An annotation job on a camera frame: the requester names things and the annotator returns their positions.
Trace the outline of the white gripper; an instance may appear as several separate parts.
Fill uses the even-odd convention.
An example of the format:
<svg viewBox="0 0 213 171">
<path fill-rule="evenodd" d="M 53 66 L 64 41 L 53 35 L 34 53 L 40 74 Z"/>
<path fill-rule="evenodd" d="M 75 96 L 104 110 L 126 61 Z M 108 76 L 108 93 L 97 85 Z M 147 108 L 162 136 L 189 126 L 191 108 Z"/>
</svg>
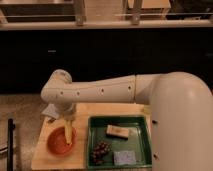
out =
<svg viewBox="0 0 213 171">
<path fill-rule="evenodd" d="M 42 114 L 53 119 L 64 118 L 69 120 L 75 113 L 75 105 L 71 104 L 48 104 Z"/>
</svg>

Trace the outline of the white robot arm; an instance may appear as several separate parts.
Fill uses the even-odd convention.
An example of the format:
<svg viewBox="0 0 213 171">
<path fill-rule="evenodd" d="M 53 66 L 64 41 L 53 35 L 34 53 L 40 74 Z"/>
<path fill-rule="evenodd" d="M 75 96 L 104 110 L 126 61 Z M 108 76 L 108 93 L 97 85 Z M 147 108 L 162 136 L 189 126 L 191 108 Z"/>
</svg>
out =
<svg viewBox="0 0 213 171">
<path fill-rule="evenodd" d="M 136 103 L 151 109 L 152 171 L 213 171 L 213 94 L 186 72 L 74 82 L 61 69 L 41 91 L 54 118 L 74 103 Z"/>
</svg>

